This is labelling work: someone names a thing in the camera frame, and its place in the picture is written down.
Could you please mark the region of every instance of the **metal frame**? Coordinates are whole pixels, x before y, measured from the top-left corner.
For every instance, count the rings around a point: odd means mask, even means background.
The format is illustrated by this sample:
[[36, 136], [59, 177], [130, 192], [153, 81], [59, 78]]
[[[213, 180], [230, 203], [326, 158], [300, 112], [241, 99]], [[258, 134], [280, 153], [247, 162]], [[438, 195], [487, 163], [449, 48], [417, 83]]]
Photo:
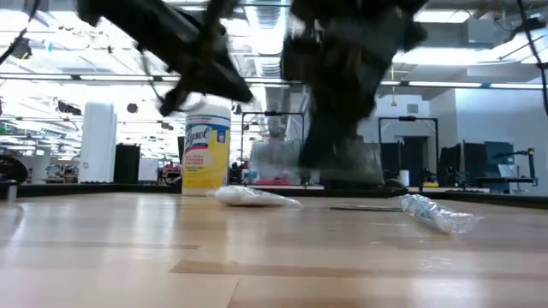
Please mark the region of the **metal frame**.
[[[398, 120], [398, 121], [422, 121], [428, 128], [430, 128], [435, 135], [436, 146], [436, 172], [438, 172], [439, 165], [439, 128], [438, 118], [433, 117], [415, 117], [415, 116], [380, 116], [378, 118], [378, 143], [383, 143], [383, 120]], [[433, 121], [434, 129], [432, 129], [425, 121]]]
[[305, 113], [304, 112], [278, 112], [278, 111], [265, 111], [265, 112], [242, 112], [241, 113], [241, 139], [240, 139], [240, 163], [243, 163], [243, 134], [245, 133], [243, 128], [246, 125], [245, 117], [247, 115], [263, 115], [263, 116], [301, 116], [301, 137], [305, 138]]

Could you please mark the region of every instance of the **wooden table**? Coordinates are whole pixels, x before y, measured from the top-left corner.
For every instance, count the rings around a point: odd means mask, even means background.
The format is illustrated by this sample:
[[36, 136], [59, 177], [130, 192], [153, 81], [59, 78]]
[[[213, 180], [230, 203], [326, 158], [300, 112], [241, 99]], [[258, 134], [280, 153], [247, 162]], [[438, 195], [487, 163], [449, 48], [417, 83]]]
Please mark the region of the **wooden table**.
[[25, 308], [548, 307], [548, 212], [444, 201], [450, 238], [403, 213], [112, 193], [0, 205], [0, 304]]

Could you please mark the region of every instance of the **ceiling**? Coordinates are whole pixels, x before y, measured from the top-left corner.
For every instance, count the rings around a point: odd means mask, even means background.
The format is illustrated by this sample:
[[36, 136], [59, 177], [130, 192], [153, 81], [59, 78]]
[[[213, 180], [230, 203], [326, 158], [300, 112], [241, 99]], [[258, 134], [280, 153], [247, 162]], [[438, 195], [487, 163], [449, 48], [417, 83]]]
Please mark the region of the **ceiling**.
[[[198, 14], [202, 10], [200, 5], [203, 5], [203, 2], [196, 1], [170, 2], [181, 5], [193, 14]], [[28, 16], [23, 12], [21, 3], [15, 0], [0, 1], [0, 49], [7, 48], [27, 24]], [[33, 55], [26, 60], [11, 57], [0, 68], [0, 73], [124, 76], [145, 74], [140, 54], [133, 48], [134, 41], [116, 26], [108, 21], [102, 21], [97, 28], [88, 26], [75, 15], [72, 0], [49, 0], [43, 3], [44, 11], [40, 11], [37, 18], [31, 21], [26, 35], [31, 39]], [[279, 79], [279, 53], [284, 35], [301, 29], [300, 23], [289, 15], [289, 3], [280, 0], [247, 0], [241, 4], [235, 10], [233, 18], [224, 19], [223, 24], [228, 29], [232, 60], [240, 74], [253, 83], [252, 91], [257, 98], [253, 104], [242, 105], [243, 111], [301, 111], [304, 103], [301, 86], [271, 82]], [[526, 4], [531, 14], [542, 15], [546, 12], [542, 7], [546, 5], [544, 0], [527, 1]], [[417, 14], [416, 19], [429, 26], [427, 28], [436, 47], [425, 45], [406, 55], [398, 54], [386, 79], [527, 82], [537, 78], [538, 70], [533, 64], [526, 63], [530, 61], [530, 53], [515, 47], [518, 44], [514, 47], [509, 45], [512, 42], [504, 44], [511, 28], [515, 27], [515, 12], [514, 1], [430, 1]], [[492, 46], [451, 46], [451, 40], [455, 41], [451, 35], [460, 33], [462, 25], [471, 19], [490, 22], [493, 27]], [[537, 46], [548, 59], [548, 37], [539, 41]], [[147, 59], [152, 74], [166, 75], [161, 61], [153, 55], [147, 55]], [[169, 89], [169, 84], [158, 85], [161, 93]], [[428, 100], [437, 96], [440, 91], [442, 90], [385, 87], [380, 90], [379, 95], [393, 92], [416, 94]], [[54, 144], [55, 153], [60, 156], [77, 154], [81, 137], [81, 117], [70, 116], [70, 121], [63, 119], [67, 116], [56, 111], [58, 101], [82, 110], [89, 101], [112, 102], [120, 121], [118, 141], [140, 144], [148, 156], [177, 156], [176, 136], [184, 134], [184, 116], [162, 118], [156, 110], [157, 99], [154, 92], [146, 81], [131, 78], [108, 82], [0, 79], [0, 97], [3, 100], [2, 118], [16, 137], [14, 139], [11, 138], [13, 136], [4, 136], [2, 142], [12, 147], [36, 144], [39, 139], [44, 144]], [[200, 99], [200, 96], [193, 96], [191, 101], [197, 102]], [[139, 112], [129, 113], [128, 104], [138, 104]], [[23, 117], [23, 121], [13, 121], [13, 117]], [[173, 130], [162, 129], [160, 121], [169, 122]], [[241, 115], [233, 115], [232, 121], [231, 159], [234, 160], [239, 157], [241, 149]], [[249, 116], [245, 121], [245, 124], [253, 125], [244, 134], [244, 156], [249, 155], [254, 140], [268, 135], [272, 125], [284, 128], [286, 123], [284, 120], [269, 121], [262, 116], [253, 119]], [[31, 135], [31, 138], [17, 137], [20, 135]]]

